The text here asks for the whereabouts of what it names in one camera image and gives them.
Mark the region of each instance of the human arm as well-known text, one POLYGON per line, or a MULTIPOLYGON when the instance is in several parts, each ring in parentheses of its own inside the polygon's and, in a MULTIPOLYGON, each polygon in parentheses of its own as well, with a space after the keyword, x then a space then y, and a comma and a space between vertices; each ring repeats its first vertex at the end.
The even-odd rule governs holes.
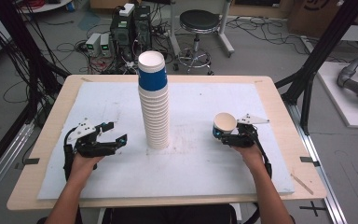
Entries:
POLYGON ((264 167, 261 151, 257 145, 233 148, 240 152, 255 181, 261 222, 264 224, 293 223, 281 197, 269 178, 269 174, 264 167))
POLYGON ((84 158, 76 154, 72 171, 45 224, 75 223, 77 206, 82 189, 86 187, 94 164, 103 157, 84 158))

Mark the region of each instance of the person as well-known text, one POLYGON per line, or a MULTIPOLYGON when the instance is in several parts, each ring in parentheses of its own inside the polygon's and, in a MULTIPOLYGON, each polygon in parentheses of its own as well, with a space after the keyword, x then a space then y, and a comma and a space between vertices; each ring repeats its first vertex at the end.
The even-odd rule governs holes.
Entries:
MULTIPOLYGON (((257 145, 232 148, 241 154, 255 181, 261 223, 294 223, 269 178, 257 145)), ((101 159, 102 157, 83 158, 79 154, 75 155, 72 173, 50 212, 46 224, 75 223, 80 193, 86 186, 94 164, 101 159)), ((139 220, 139 223, 157 223, 157 219, 161 221, 159 223, 165 223, 162 221, 167 220, 166 216, 180 219, 174 223, 211 223, 210 220, 213 221, 212 223, 229 223, 227 219, 229 216, 228 204, 120 208, 115 209, 113 216, 116 220, 114 223, 128 224, 138 223, 135 222, 136 220, 139 220)))

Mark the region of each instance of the blue paper cup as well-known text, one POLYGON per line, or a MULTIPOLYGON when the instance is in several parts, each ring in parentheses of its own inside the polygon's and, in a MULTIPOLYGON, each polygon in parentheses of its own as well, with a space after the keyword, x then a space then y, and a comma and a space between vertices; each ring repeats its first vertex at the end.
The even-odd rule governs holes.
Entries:
POLYGON ((146 51, 138 57, 139 86, 145 91, 159 91, 167 85, 164 56, 157 51, 146 51))

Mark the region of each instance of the stool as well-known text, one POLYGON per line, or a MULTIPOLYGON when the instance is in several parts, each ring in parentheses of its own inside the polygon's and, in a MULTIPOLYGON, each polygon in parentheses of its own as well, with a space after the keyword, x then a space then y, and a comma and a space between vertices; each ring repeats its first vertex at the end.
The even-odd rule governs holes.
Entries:
MULTIPOLYGON (((180 15, 180 25, 185 30, 196 34, 192 48, 182 49, 178 54, 179 63, 187 66, 187 73, 191 68, 208 67, 208 75, 213 75, 211 70, 211 55, 199 48, 200 35, 210 34, 217 30, 219 25, 219 15, 204 10, 189 10, 180 15)), ((173 70, 177 71, 178 65, 173 65, 173 70)))

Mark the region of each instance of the wooden table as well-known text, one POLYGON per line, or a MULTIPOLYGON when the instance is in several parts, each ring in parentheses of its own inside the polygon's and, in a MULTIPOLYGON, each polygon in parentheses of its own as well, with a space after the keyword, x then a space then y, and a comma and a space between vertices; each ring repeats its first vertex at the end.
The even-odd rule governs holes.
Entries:
MULTIPOLYGON (((137 76, 69 76, 53 106, 48 120, 35 143, 30 158, 40 158, 38 164, 26 165, 16 187, 7 202, 10 210, 30 210, 52 208, 56 200, 37 200, 49 156, 61 135, 62 126, 70 112, 77 92, 83 82, 136 82, 137 76)), ((269 77, 247 76, 169 76, 169 82, 205 82, 205 83, 253 83, 255 84, 268 118, 271 120, 272 131, 282 151, 287 169, 292 177, 296 192, 281 196, 283 200, 312 200, 326 196, 324 185, 317 174, 313 163, 302 162, 300 157, 309 154, 296 131, 280 94, 269 77)), ((112 206, 146 206, 200 203, 244 203, 254 202, 254 195, 240 196, 202 196, 202 197, 164 197, 137 199, 93 199, 81 200, 82 207, 112 206)))

